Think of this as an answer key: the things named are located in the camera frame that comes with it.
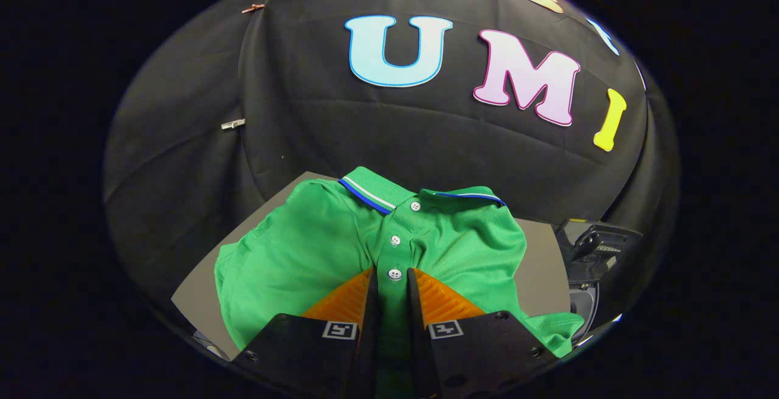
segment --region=blue letter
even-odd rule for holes
[[[441,68],[443,33],[452,22],[439,17],[412,17],[409,23],[419,28],[417,61],[395,66],[384,59],[387,28],[395,25],[392,16],[362,16],[346,22],[351,31],[349,66],[360,80],[376,86],[409,88],[432,80]]]
[[[601,38],[604,42],[606,42],[606,46],[609,47],[609,49],[611,49],[616,55],[620,55],[620,52],[612,44],[612,38],[609,37],[609,34],[606,34],[606,31],[603,31],[603,28],[601,28],[598,23],[595,23],[589,19],[587,19],[587,22],[592,23],[592,26],[595,27],[595,30],[598,31],[598,34],[601,34]]]

